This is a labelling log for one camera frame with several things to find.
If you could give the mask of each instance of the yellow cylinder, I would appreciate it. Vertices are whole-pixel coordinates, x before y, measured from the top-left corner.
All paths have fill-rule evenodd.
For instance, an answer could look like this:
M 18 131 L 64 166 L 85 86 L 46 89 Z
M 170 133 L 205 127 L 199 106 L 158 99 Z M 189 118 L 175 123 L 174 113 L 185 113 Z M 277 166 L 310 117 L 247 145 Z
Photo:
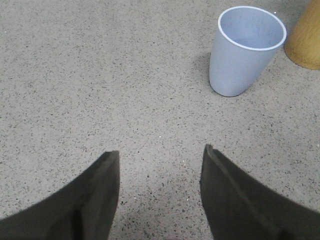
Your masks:
M 284 44 L 296 64 L 320 70 L 320 0 L 311 0 Z

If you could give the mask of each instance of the light blue cup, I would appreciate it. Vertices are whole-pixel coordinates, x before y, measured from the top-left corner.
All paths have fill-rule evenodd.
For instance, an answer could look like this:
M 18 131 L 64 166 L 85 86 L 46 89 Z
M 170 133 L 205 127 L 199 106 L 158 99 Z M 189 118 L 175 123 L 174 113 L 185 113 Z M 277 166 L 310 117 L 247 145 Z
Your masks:
M 272 13 L 253 6 L 225 10 L 218 19 L 210 58 L 210 85 L 218 94 L 243 93 L 284 43 L 285 25 Z

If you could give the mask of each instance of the speckled floor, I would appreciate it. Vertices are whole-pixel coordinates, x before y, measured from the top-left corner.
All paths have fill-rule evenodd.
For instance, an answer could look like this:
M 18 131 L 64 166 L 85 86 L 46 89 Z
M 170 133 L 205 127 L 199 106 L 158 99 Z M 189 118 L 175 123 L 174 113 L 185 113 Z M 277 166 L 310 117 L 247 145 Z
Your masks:
M 109 239 L 212 239 L 200 199 L 205 144 L 320 211 L 320 71 L 280 49 L 246 92 L 209 84 L 219 14 L 307 0 L 1 0 L 0 218 L 119 150 Z

